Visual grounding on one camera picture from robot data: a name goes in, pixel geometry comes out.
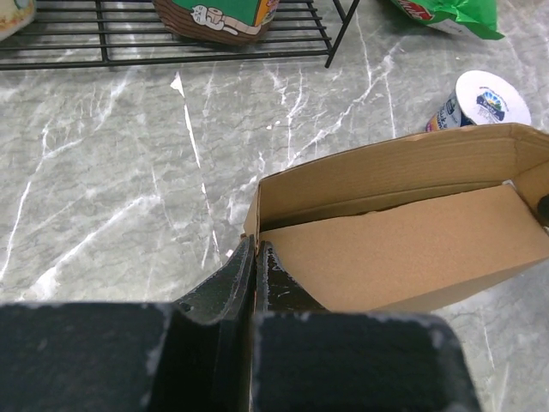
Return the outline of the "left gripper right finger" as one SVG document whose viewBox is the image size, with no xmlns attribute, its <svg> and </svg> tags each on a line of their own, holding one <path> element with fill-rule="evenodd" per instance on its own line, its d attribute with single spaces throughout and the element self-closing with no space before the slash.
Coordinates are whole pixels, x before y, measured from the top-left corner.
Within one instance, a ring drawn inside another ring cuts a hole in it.
<svg viewBox="0 0 549 412">
<path fill-rule="evenodd" d="M 257 312 L 327 312 L 283 267 L 274 246 L 262 241 L 256 259 Z"/>
</svg>

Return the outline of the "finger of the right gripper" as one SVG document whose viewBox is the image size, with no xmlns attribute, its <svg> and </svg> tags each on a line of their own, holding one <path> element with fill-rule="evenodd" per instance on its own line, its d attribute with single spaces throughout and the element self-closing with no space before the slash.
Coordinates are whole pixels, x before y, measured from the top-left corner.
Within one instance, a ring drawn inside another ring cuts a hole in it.
<svg viewBox="0 0 549 412">
<path fill-rule="evenodd" d="M 533 214 L 543 227 L 549 227 L 549 195 L 539 196 L 533 200 Z"/>
</svg>

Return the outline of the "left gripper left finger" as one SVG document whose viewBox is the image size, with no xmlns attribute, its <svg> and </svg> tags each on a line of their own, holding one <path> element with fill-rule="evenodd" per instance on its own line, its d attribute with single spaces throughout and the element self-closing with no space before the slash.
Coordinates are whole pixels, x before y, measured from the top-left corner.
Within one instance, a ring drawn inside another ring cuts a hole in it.
<svg viewBox="0 0 549 412">
<path fill-rule="evenodd" d="M 253 236 L 176 301 L 169 330 L 169 410 L 247 411 L 250 319 L 256 291 Z"/>
</svg>

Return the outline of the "brown cardboard box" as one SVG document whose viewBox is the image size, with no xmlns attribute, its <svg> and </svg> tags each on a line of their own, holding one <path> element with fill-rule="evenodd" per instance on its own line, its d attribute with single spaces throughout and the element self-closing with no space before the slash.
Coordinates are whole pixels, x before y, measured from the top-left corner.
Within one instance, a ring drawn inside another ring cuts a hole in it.
<svg viewBox="0 0 549 412">
<path fill-rule="evenodd" d="M 334 312 L 429 312 L 548 258 L 548 136 L 523 124 L 414 134 L 262 179 L 256 251 Z"/>
</svg>

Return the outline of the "small purple yogurt cup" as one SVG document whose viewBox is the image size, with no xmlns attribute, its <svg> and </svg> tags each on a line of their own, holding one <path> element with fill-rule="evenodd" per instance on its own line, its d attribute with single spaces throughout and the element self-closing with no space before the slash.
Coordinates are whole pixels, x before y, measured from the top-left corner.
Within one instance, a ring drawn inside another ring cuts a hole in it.
<svg viewBox="0 0 549 412">
<path fill-rule="evenodd" d="M 525 100 L 503 78 L 483 70 L 470 70 L 458 77 L 449 97 L 427 122 L 425 130 L 506 123 L 532 124 Z"/>
</svg>

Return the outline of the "green Chuba chips bag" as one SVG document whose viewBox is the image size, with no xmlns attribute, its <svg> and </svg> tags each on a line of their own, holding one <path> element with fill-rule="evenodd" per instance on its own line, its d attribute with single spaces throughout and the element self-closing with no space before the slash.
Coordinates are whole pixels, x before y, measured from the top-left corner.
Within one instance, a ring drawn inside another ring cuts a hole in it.
<svg viewBox="0 0 549 412">
<path fill-rule="evenodd" d="M 500 40 L 494 0 L 391 0 L 414 21 L 452 35 Z"/>
</svg>

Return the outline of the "white lidded cup lower shelf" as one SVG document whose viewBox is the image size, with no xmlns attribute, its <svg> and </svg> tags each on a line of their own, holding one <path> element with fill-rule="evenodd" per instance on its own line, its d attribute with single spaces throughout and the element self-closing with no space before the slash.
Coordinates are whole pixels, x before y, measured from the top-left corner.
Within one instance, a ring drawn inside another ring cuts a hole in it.
<svg viewBox="0 0 549 412">
<path fill-rule="evenodd" d="M 0 40 L 30 24 L 36 15 L 34 0 L 0 0 Z"/>
</svg>

